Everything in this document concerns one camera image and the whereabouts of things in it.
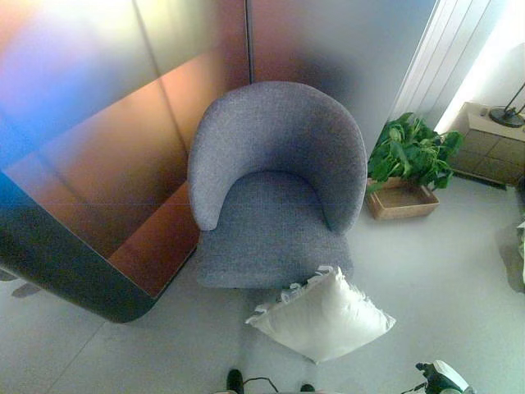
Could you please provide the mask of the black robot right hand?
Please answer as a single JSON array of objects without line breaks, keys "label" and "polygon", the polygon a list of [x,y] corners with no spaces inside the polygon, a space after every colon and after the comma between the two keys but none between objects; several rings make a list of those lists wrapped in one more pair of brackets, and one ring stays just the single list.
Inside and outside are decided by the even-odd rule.
[{"label": "black robot right hand", "polygon": [[427,380],[425,393],[465,393],[470,388],[467,381],[443,360],[417,363],[415,367]]}]

